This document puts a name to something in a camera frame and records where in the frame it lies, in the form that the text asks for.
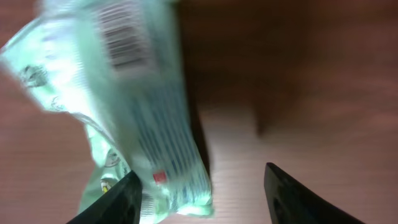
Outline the mint green wipes pack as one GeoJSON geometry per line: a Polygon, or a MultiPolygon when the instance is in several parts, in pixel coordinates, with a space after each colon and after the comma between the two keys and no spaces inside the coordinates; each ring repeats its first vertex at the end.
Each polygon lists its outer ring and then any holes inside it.
{"type": "Polygon", "coordinates": [[[78,215],[130,171],[139,223],[210,217],[211,180],[192,133],[175,1],[41,1],[1,62],[45,111],[84,124],[95,169],[78,215]]]}

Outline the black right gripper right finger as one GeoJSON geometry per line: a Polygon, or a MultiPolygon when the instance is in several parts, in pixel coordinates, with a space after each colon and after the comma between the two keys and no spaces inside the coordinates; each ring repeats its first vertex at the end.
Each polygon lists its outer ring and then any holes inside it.
{"type": "Polygon", "coordinates": [[[364,224],[268,162],[264,190],[272,224],[364,224]]]}

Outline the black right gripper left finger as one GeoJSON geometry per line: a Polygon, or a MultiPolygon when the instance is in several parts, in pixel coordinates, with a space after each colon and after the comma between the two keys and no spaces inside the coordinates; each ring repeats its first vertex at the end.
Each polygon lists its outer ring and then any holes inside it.
{"type": "Polygon", "coordinates": [[[95,203],[67,224],[139,224],[142,184],[130,171],[95,203]]]}

